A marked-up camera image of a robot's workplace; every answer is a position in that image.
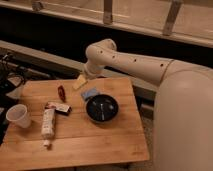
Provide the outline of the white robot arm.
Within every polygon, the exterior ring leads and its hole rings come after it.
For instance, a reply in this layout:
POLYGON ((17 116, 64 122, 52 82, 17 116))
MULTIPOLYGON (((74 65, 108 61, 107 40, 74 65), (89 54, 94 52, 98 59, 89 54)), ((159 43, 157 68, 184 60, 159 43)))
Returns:
POLYGON ((123 53, 111 39, 88 45, 85 78, 105 67, 157 87, 154 96, 154 171, 213 171, 213 68, 162 57, 123 53))

